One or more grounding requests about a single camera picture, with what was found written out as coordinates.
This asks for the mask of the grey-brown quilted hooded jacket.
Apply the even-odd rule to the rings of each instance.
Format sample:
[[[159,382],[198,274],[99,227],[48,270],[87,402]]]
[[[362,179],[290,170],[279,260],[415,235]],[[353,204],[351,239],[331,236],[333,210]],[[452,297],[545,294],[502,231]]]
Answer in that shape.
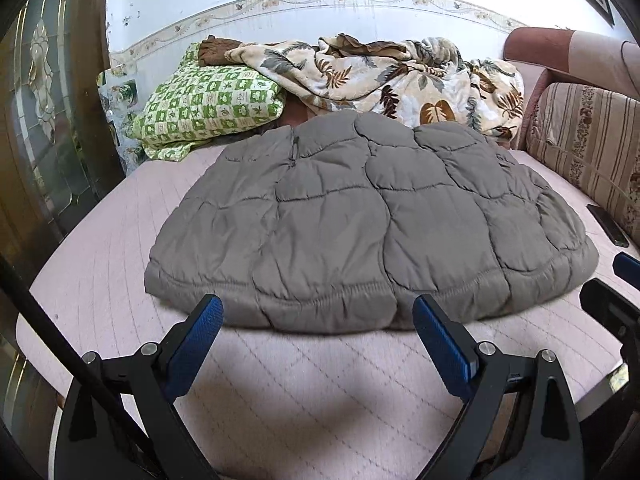
[[[408,330],[433,297],[469,323],[575,289],[599,255],[551,185],[455,122],[339,112],[227,145],[169,215],[146,291],[228,325]]]

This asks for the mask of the black phone on bed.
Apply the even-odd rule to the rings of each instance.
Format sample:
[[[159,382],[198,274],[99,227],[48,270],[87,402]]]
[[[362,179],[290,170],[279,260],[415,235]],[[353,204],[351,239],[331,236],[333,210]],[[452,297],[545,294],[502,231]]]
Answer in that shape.
[[[589,204],[587,209],[593,218],[596,219],[610,242],[617,247],[627,248],[629,242],[623,230],[617,225],[614,219],[600,206]]]

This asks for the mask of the pink quilted mattress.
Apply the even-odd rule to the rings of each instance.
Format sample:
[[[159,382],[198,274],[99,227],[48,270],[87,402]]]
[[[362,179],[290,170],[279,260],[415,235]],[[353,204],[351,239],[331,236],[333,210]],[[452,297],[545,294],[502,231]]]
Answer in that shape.
[[[145,162],[43,266],[32,296],[76,351],[129,356],[182,320],[146,293],[143,272],[168,214],[220,153]],[[413,332],[224,328],[176,408],[230,479],[412,479],[461,404]]]

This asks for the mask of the striped floral sofa cushion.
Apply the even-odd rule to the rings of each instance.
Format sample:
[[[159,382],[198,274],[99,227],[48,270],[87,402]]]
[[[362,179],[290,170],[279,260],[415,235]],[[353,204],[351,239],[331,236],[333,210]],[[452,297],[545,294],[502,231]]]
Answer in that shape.
[[[525,148],[639,241],[639,101],[586,84],[541,93]]]

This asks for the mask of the dark red headboard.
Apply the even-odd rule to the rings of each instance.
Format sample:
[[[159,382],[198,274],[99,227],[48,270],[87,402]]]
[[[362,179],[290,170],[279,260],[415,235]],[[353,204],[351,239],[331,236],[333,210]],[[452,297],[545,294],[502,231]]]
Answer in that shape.
[[[502,54],[524,81],[524,115],[510,143],[514,150],[523,147],[537,102],[550,84],[588,84],[639,97],[639,46],[632,41],[569,29],[520,27],[510,32]]]

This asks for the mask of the wooden stained-glass door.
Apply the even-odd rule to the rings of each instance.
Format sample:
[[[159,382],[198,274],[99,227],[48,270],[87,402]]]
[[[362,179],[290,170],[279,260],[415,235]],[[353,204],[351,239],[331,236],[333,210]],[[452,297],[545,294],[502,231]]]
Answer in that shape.
[[[33,278],[124,177],[100,103],[106,0],[25,0],[1,38],[1,253]]]

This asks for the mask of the green checkered pillow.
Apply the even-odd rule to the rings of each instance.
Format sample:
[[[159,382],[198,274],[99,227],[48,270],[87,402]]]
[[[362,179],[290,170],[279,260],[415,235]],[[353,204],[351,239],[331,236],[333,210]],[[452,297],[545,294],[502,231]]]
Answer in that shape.
[[[150,159],[180,162],[218,136],[274,122],[284,107],[276,82],[245,65],[201,66],[191,44],[134,118],[132,136]]]

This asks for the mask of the dark red bolster pillow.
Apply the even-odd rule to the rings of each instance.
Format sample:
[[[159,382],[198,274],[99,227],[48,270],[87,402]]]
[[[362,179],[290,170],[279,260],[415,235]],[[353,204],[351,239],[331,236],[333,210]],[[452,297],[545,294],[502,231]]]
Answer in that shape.
[[[304,104],[297,96],[288,93],[286,95],[283,112],[277,119],[276,124],[278,127],[296,127],[316,116],[317,113]]]

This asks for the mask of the beige leaf-print blanket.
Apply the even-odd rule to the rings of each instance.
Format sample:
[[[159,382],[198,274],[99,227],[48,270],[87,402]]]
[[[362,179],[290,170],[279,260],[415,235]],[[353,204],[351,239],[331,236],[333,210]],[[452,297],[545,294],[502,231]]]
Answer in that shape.
[[[467,61],[440,37],[361,42],[341,32],[316,44],[242,44],[209,36],[198,64],[252,68],[317,115],[373,112],[411,128],[458,122],[502,144],[515,138],[524,115],[524,82],[512,64]]]

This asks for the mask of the floral fabric by door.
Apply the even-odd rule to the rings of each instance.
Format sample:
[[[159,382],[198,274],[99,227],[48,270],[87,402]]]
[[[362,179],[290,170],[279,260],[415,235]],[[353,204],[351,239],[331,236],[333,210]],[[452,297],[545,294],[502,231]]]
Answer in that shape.
[[[96,86],[108,130],[128,177],[145,160],[141,141],[134,136],[134,118],[142,111],[135,62],[119,64],[96,76]]]

